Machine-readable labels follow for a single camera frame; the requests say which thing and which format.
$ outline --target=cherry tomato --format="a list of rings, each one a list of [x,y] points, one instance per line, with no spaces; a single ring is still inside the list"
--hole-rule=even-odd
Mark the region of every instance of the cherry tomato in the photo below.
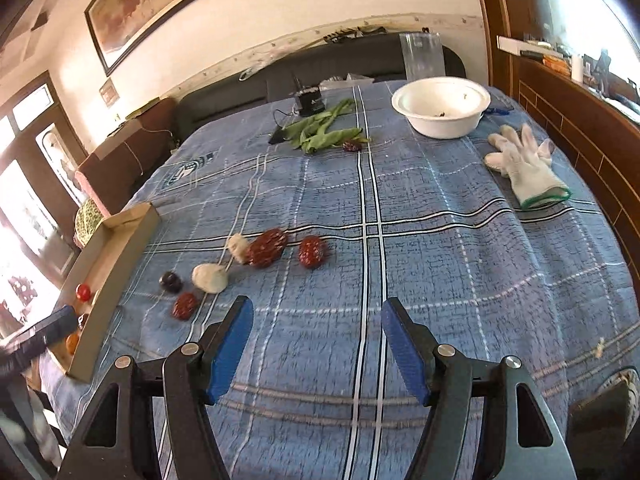
[[[91,299],[91,289],[86,283],[80,283],[76,287],[76,298],[80,301],[89,301]]]

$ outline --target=white bowl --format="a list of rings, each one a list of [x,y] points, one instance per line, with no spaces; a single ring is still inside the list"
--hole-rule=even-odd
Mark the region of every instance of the white bowl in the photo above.
[[[459,77],[419,79],[396,90],[391,98],[411,126],[434,139],[465,136],[478,126],[490,102],[489,92],[481,85]]]

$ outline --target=door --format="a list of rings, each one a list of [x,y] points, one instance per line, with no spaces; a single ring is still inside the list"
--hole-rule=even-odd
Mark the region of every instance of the door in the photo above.
[[[85,157],[47,73],[0,106],[0,223],[55,286],[79,254],[74,226],[86,196],[74,173]]]

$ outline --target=clear plastic container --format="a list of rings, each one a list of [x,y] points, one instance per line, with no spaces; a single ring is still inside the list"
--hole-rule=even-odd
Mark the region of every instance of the clear plastic container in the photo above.
[[[444,76],[444,54],[439,34],[407,32],[400,34],[406,80]]]

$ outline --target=black cable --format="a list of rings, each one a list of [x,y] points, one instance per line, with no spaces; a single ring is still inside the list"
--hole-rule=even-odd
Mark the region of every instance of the black cable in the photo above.
[[[286,115],[287,117],[293,117],[293,114],[287,114],[286,112],[283,112],[282,110],[278,110],[277,108],[273,111],[273,122],[275,122],[278,126],[280,126],[280,123],[278,122],[278,120],[276,119],[276,112],[280,112],[283,115]]]

